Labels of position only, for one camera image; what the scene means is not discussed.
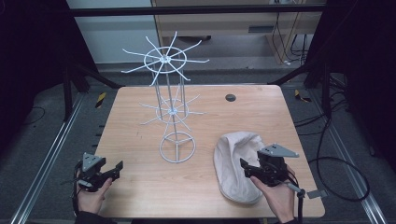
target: white fabric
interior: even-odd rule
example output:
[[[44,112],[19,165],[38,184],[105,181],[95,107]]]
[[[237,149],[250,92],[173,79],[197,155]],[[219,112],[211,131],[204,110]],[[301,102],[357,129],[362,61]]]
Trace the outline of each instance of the white fabric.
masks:
[[[214,163],[221,193],[239,203],[256,203],[262,196],[249,178],[245,177],[240,158],[249,165],[260,166],[257,151],[265,147],[256,133],[224,134],[215,148]]]

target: cabinet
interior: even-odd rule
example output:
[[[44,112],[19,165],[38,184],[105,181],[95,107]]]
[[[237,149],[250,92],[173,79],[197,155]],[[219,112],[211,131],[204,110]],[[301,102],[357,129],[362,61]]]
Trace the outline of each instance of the cabinet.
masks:
[[[113,8],[113,7],[151,7],[149,0],[67,0],[70,8]],[[127,54],[122,49],[133,52],[147,52],[152,46],[159,45],[154,17],[76,17],[78,27],[90,50],[93,60],[99,65],[120,63],[141,63],[142,57]]]
[[[151,0],[154,7],[268,5],[273,0]],[[298,0],[297,4],[323,3],[325,0]],[[272,47],[276,60],[286,60],[292,39],[297,34],[313,34],[320,12],[222,13],[155,16],[162,46],[167,46],[175,31],[179,36],[262,35]]]

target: gray floor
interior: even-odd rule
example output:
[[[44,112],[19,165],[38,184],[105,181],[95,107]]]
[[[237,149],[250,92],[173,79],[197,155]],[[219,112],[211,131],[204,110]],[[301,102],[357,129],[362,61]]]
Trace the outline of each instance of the gray floor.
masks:
[[[196,39],[183,37],[177,41],[177,46],[184,49],[191,43],[196,43]],[[269,43],[262,36],[213,36],[211,40],[204,41],[199,48],[189,52],[189,56],[192,59],[210,59],[211,63],[186,67],[185,74],[191,78],[188,84],[266,83],[286,75],[291,69],[299,66],[298,62],[292,65],[276,64],[269,50]],[[145,72],[104,75],[124,85],[148,85],[151,81]],[[320,96],[320,87],[313,90],[304,89],[301,85],[303,77],[304,75],[301,75],[282,86],[294,121],[312,118],[321,113],[315,101],[308,103],[294,97],[296,89],[303,97],[316,99]],[[30,222],[62,223],[74,219],[69,199],[71,185],[61,183],[72,178],[73,168],[83,152],[94,153],[100,141],[98,135],[102,132],[103,125],[106,125],[108,113],[117,94],[117,90],[112,90],[102,83],[90,78],[89,81],[92,87],[88,93],[74,95],[75,100],[82,98],[78,115],[64,139],[55,163],[50,167],[45,185],[37,195],[28,217]],[[98,95],[104,91],[106,98],[103,105],[101,108],[95,108]],[[335,104],[343,100],[343,96],[338,94],[333,99]],[[352,115],[346,111],[346,107],[347,104],[342,105],[332,113],[332,128],[324,135],[320,156],[343,157],[345,154],[337,148],[345,148],[351,161],[367,176],[371,187],[370,199],[374,199],[375,203],[351,203],[330,193],[330,196],[323,198],[325,216],[307,219],[305,223],[396,223],[396,176],[383,158],[370,156],[369,146]],[[26,119],[26,123],[35,120],[36,122],[21,127],[11,144],[11,153],[1,158],[0,220],[4,220],[4,223],[8,223],[15,214],[35,180],[35,175],[63,125],[63,115],[62,85],[39,93],[35,98],[35,108]],[[324,119],[319,119],[296,128],[298,134],[301,134],[300,140],[308,160],[316,157],[320,134],[304,134],[321,132],[323,126]],[[348,198],[359,196],[356,193],[359,185],[351,184],[354,183],[351,179],[353,180],[356,174],[351,174],[344,164],[321,161],[319,167],[325,183],[336,192]],[[318,188],[324,189],[314,163],[311,164],[311,169]],[[378,206],[385,221],[369,218],[367,207],[373,205]]]

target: hand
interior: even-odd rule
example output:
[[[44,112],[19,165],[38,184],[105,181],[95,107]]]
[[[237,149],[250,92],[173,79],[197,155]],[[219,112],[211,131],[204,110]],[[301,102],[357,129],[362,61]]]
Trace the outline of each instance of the hand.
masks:
[[[267,199],[271,211],[276,215],[281,223],[294,220],[294,191],[286,184],[279,184],[275,187],[264,185],[256,176],[250,177],[256,187],[262,191]]]
[[[102,207],[102,202],[105,199],[105,193],[110,188],[113,180],[109,178],[105,184],[96,192],[88,192],[84,189],[80,190],[77,186],[78,194],[78,210],[80,212],[89,212],[98,214]]]

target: circular wire base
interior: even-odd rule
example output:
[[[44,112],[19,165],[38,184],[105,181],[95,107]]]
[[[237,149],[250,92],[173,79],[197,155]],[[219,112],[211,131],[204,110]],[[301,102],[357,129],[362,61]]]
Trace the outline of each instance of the circular wire base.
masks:
[[[169,159],[169,154],[170,153],[165,153],[165,150],[169,150],[169,148],[165,148],[165,146],[164,146],[165,142],[174,145],[172,147],[172,149],[174,150],[174,153],[175,153],[175,155],[174,155],[175,159],[174,160]],[[185,151],[188,152],[188,150],[186,150],[184,148],[181,149],[180,147],[181,147],[181,145],[185,146],[185,145],[188,145],[188,144],[191,145],[190,154],[188,153],[187,156],[183,156],[183,154],[185,154],[184,152]],[[194,138],[191,135],[189,135],[187,133],[183,133],[183,132],[169,133],[168,135],[166,135],[163,138],[163,140],[160,143],[161,156],[163,156],[164,160],[172,162],[172,163],[180,163],[180,162],[188,160],[192,156],[192,154],[194,154],[194,151],[195,151]]]

